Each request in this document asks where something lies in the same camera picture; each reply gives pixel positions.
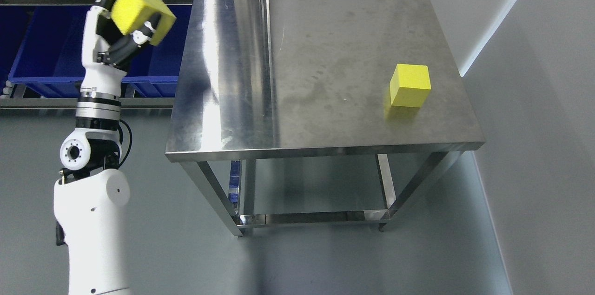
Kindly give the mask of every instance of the robotic hand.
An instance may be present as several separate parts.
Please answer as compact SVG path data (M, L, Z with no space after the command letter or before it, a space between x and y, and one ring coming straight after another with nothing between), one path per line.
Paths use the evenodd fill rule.
M122 236L130 189L118 170L130 151L121 160L120 83L130 60L149 45L161 15L153 14L140 29L122 36L110 18L115 1L96 0L87 12L81 55L86 72L76 128L59 151L64 168L54 185L53 210L56 244L68 244L69 295L132 293ZM92 170L99 172L91 175Z

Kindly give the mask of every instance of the yellow cube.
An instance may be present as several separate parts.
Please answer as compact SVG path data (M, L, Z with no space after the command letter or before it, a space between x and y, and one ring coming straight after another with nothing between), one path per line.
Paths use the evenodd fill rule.
M390 79L391 105L419 108L431 89L427 66L397 64L395 73Z
M140 28L155 12L161 13L161 19L150 43L157 45L176 21L176 16L162 0L116 0L111 18L120 32L128 35Z

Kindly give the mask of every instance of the gray floor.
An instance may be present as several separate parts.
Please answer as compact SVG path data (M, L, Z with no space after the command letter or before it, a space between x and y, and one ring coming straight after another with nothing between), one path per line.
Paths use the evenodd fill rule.
M169 111L126 111L127 250L136 294L509 294L472 153L398 225L258 229L235 238L164 156ZM72 111L0 111L0 293L65 294L54 246L57 147ZM391 157L406 178L412 160ZM229 164L212 164L225 182ZM257 212L374 208L373 157L259 161Z

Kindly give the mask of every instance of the table leg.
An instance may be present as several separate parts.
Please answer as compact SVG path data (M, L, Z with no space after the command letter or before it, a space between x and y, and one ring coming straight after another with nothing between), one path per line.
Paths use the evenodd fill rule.
M390 173L389 157L386 154L376 155L376 166L378 166L378 177L380 178L384 205L388 209L397 199L393 175Z
M388 223L380 224L378 229L382 231L385 225L393 222L393 219L402 215L421 197L425 196L430 187L459 159L461 154L463 151L431 153L389 207L388 217L390 220Z
M192 179L194 185L206 198L217 216L221 218L223 224L229 229L232 235L242 236L244 233L238 229L236 221L238 216L232 203L227 198L227 194L221 188L217 177L211 170L208 162L181 162L180 165L187 175Z

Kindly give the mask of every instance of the table top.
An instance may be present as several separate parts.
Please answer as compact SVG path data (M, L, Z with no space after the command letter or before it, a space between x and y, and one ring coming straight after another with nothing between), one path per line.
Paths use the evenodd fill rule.
M427 65L391 107L397 63ZM172 162L474 150L484 136L430 0L194 0Z

